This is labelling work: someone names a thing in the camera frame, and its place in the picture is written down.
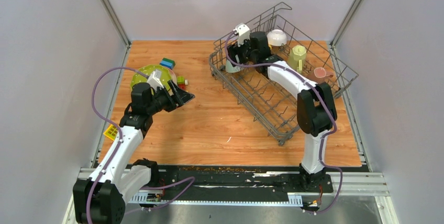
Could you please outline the pale green bowl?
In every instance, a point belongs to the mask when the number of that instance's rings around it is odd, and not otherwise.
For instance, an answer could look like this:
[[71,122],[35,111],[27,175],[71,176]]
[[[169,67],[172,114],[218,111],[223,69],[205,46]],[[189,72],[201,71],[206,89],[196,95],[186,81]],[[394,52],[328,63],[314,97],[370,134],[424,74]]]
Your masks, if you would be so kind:
[[226,60],[225,71],[227,73],[238,73],[243,70],[243,67],[232,64],[229,60]]

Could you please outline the white bowl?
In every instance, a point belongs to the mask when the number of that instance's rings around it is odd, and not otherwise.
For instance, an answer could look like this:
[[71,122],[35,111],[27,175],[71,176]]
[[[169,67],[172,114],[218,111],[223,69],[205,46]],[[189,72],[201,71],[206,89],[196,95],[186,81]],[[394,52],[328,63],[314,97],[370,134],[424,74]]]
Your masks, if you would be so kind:
[[280,47],[287,44],[287,35],[281,29],[273,29],[267,34],[268,44],[274,47]]

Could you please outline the pale yellow mug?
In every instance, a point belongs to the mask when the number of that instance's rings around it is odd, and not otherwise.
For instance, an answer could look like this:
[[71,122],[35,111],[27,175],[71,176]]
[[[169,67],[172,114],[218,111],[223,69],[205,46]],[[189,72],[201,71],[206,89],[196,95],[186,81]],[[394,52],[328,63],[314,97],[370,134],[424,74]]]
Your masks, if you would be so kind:
[[302,74],[307,57],[307,50],[298,44],[294,46],[288,55],[287,64],[299,74]]

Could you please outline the grey wire dish rack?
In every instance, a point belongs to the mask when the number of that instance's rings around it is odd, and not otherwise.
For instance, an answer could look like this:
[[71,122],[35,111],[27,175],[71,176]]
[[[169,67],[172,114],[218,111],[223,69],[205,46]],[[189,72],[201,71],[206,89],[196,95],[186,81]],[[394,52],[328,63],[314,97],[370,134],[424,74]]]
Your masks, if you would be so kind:
[[214,43],[212,76],[283,145],[340,129],[342,94],[358,77],[327,47],[284,18],[279,2]]

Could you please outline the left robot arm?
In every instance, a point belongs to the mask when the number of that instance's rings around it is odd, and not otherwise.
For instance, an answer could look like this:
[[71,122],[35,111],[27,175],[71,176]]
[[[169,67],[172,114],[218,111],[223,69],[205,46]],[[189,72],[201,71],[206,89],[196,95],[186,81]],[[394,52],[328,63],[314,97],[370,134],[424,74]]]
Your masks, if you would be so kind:
[[195,98],[173,81],[168,85],[169,89],[150,83],[133,86],[115,141],[89,178],[78,179],[73,186],[77,223],[121,223],[131,198],[143,186],[154,189],[160,184],[153,161],[137,160],[127,174],[124,170],[151,127],[153,115],[171,112]]

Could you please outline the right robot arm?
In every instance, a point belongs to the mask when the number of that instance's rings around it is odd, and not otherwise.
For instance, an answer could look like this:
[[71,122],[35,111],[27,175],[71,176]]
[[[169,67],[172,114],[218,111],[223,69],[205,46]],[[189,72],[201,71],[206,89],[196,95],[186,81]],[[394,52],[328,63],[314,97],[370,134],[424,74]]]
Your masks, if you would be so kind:
[[233,36],[237,36],[237,40],[224,45],[227,62],[240,68],[255,68],[296,98],[296,120],[305,133],[299,185],[305,191],[313,191],[326,176],[325,141],[337,130],[336,106],[330,86],[305,78],[279,55],[273,54],[265,32],[244,36],[233,30],[227,38]]

